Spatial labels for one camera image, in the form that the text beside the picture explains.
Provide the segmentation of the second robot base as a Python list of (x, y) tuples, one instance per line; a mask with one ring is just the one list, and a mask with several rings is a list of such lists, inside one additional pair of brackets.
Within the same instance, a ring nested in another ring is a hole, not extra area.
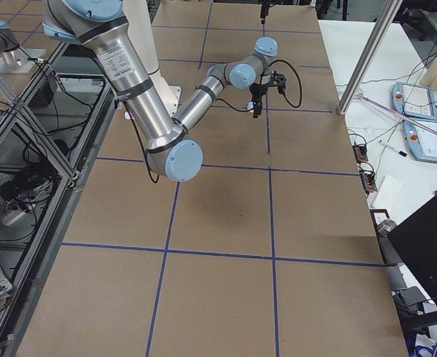
[(30, 49), (20, 45), (7, 23), (0, 20), (0, 73), (28, 73), (33, 67), (30, 53)]

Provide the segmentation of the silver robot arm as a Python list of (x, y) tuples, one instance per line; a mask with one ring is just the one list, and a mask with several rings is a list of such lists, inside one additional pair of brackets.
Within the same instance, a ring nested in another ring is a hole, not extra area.
[(275, 39), (261, 37), (238, 62), (215, 65), (182, 106), (161, 76), (145, 1), (44, 1), (43, 27), (52, 39), (92, 50), (145, 137), (143, 155), (149, 169), (172, 181), (194, 178), (203, 162), (189, 130), (217, 97), (232, 85), (247, 89), (269, 75), (276, 58)]

